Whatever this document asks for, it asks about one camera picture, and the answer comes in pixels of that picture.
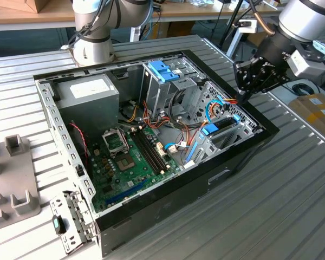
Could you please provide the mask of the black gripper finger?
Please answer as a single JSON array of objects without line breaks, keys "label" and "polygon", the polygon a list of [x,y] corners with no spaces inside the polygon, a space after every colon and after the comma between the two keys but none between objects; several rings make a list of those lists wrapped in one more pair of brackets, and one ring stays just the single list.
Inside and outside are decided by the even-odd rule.
[{"label": "black gripper finger", "polygon": [[250,83],[251,93],[266,93],[274,88],[287,83],[290,78],[286,73],[279,73],[276,69],[262,68]]},{"label": "black gripper finger", "polygon": [[233,71],[237,84],[236,99],[239,105],[246,103],[257,86],[257,73],[260,71],[259,59],[251,58],[246,62],[235,62]]}]

